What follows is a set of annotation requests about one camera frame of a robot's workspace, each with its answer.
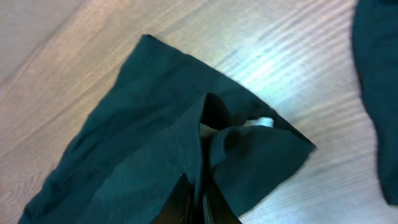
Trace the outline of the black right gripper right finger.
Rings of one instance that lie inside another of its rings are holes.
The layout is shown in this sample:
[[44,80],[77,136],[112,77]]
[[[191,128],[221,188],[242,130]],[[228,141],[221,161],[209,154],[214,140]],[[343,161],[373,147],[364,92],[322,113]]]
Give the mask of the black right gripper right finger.
[[242,224],[213,180],[209,181],[202,202],[205,224]]

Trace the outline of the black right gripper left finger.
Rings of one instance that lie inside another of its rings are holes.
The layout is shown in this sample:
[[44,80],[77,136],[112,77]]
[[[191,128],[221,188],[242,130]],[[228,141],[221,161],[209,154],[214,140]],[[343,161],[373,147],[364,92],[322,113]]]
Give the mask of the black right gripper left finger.
[[158,215],[150,224],[189,224],[192,190],[185,174],[181,175]]

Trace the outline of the black shorts with patterned waistband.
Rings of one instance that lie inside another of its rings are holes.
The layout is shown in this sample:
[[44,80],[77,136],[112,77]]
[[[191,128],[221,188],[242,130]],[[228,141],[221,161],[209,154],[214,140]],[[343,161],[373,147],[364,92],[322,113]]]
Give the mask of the black shorts with patterned waistband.
[[241,216],[314,149],[245,87],[143,35],[20,222],[150,223],[183,176],[192,223],[210,184]]

